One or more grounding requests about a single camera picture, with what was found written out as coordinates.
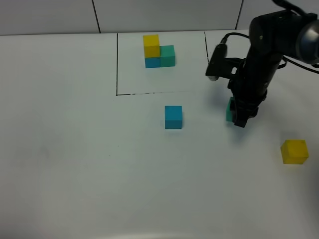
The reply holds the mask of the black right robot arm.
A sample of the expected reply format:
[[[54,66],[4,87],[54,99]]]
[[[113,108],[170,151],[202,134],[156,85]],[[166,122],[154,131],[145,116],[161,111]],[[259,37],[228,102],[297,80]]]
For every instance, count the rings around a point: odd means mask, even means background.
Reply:
[[[239,127],[245,127],[248,119],[257,115],[267,96],[267,87],[285,57],[308,65],[319,62],[318,15],[307,13],[287,0],[276,0],[274,4],[282,7],[282,11],[251,21],[249,51],[228,84],[233,94],[232,121]]]

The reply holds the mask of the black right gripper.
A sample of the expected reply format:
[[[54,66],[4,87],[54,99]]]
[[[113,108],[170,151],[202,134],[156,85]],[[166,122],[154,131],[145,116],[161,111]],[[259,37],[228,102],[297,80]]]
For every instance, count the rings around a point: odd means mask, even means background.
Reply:
[[[244,128],[267,95],[268,63],[265,58],[228,58],[227,63],[237,69],[228,83],[235,100],[234,125]]]

